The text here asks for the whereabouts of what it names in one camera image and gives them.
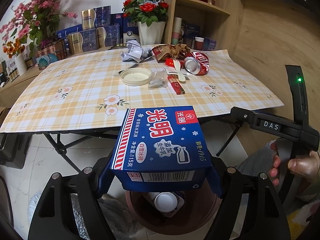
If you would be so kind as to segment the person's right hand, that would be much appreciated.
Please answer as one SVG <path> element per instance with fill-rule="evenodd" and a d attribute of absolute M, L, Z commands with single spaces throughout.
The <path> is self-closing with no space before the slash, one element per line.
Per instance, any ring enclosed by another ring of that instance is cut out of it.
<path fill-rule="evenodd" d="M 272 183 L 274 186 L 279 185 L 279 166 L 281 164 L 281 159 L 277 155 L 277 143 L 272 142 L 270 145 L 271 150 L 276 152 L 273 157 L 273 166 L 269 170 L 269 175 L 272 178 Z M 288 170 L 295 176 L 301 177 L 302 181 L 300 184 L 300 191 L 306 190 L 312 183 L 319 181 L 319 152 L 311 151 L 306 155 L 298 155 L 295 159 L 289 160 L 287 163 Z"/>

